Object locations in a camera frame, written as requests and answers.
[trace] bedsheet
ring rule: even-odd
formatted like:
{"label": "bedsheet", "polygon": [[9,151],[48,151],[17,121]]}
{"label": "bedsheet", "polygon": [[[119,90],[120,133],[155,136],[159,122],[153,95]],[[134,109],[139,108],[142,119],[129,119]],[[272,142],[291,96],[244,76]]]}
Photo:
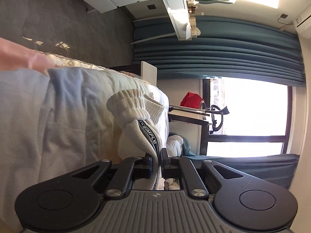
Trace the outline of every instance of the bedsheet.
{"label": "bedsheet", "polygon": [[25,188],[115,155],[120,128],[106,102],[123,89],[153,92],[165,106],[157,128],[168,135],[168,98],[159,89],[111,70],[81,67],[0,71],[0,219],[21,225],[14,201]]}

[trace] gray ribbed platform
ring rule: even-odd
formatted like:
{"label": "gray ribbed platform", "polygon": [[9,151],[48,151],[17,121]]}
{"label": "gray ribbed platform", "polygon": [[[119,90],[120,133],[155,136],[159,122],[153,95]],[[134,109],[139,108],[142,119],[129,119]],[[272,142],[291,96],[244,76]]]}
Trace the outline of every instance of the gray ribbed platform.
{"label": "gray ribbed platform", "polygon": [[207,201],[178,191],[136,191],[109,201],[98,217],[72,233],[242,233],[224,222]]}

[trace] shelf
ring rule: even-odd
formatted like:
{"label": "shelf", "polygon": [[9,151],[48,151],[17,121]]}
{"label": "shelf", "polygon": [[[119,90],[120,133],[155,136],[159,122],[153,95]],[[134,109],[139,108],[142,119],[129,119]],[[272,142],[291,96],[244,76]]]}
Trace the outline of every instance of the shelf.
{"label": "shelf", "polygon": [[191,27],[186,0],[163,0],[178,40],[191,40]]}

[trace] dark teal curtain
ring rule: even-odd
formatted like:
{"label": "dark teal curtain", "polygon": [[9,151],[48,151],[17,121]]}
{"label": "dark teal curtain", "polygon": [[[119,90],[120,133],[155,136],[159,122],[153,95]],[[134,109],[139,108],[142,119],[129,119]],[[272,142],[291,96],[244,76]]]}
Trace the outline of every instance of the dark teal curtain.
{"label": "dark teal curtain", "polygon": [[241,172],[280,185],[286,189],[290,187],[299,161],[299,155],[296,154],[249,158],[221,158],[209,156],[194,156],[188,158],[191,159],[195,167],[200,167],[203,160],[211,159]]}
{"label": "dark teal curtain", "polygon": [[[135,44],[133,64],[158,68],[158,79],[209,76],[305,86],[297,35],[215,16],[196,17],[201,35],[191,41],[166,37]],[[169,18],[135,22],[134,40],[172,33]]]}

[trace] gray floor tile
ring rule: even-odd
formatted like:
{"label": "gray floor tile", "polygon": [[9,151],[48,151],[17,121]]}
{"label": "gray floor tile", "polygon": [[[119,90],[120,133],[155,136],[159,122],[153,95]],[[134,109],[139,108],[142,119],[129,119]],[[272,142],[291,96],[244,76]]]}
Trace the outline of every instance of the gray floor tile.
{"label": "gray floor tile", "polygon": [[103,14],[87,8],[83,0],[0,0],[0,37],[101,66],[130,64],[131,19],[119,8]]}
{"label": "gray floor tile", "polygon": [[24,37],[32,38],[36,41],[55,44],[54,35],[58,20],[58,16],[29,5],[22,34]]}

